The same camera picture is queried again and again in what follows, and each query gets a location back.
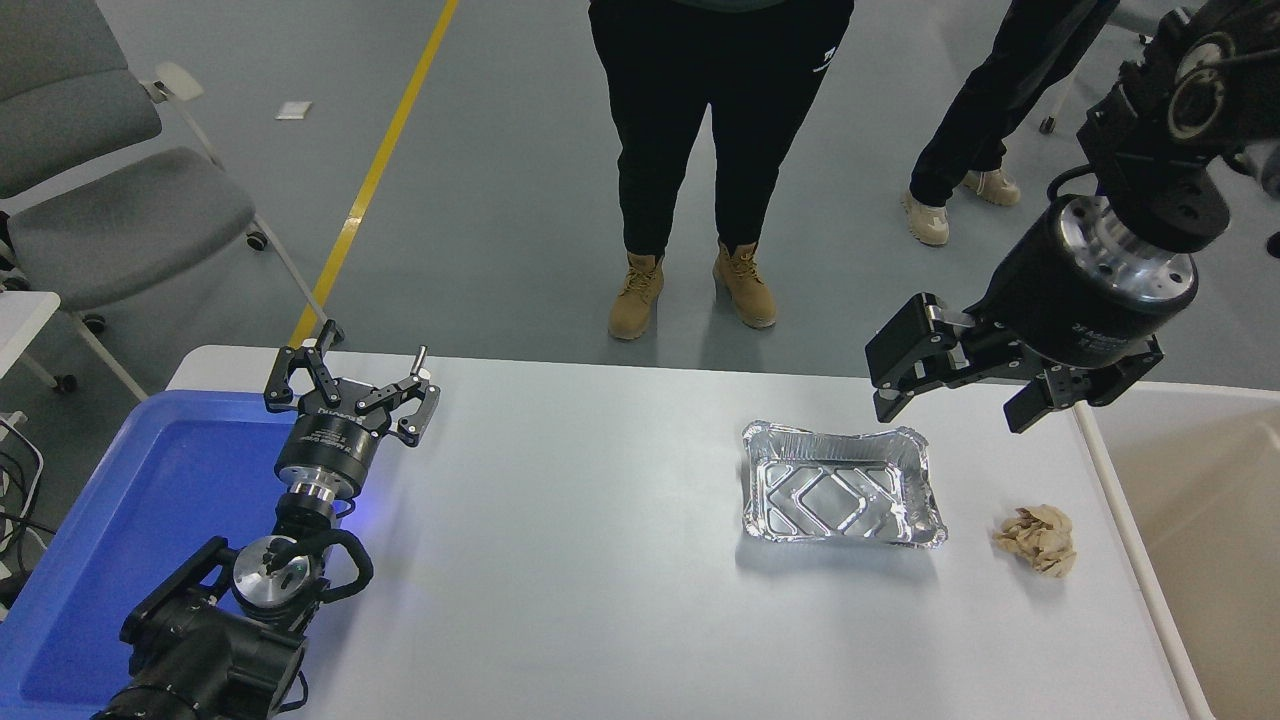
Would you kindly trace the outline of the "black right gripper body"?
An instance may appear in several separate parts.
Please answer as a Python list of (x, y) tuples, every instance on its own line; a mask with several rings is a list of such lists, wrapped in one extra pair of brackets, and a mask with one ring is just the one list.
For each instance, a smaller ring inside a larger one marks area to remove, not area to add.
[(1042, 357), (1094, 369), (1135, 352), (1194, 297), (1190, 255), (1139, 238), (1106, 202), (1055, 202), (966, 313)]

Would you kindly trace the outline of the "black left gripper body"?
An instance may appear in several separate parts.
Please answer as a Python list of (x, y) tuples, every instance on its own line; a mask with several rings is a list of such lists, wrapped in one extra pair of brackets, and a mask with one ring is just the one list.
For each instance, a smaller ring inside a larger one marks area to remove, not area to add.
[(320, 389), (302, 396), (297, 420), (276, 460), (276, 477), (294, 483), (306, 471), (326, 471), (335, 477), (338, 495), (360, 493), (390, 425), (385, 409), (357, 414), (356, 404), (374, 391), (372, 386), (340, 386), (334, 407), (326, 405)]

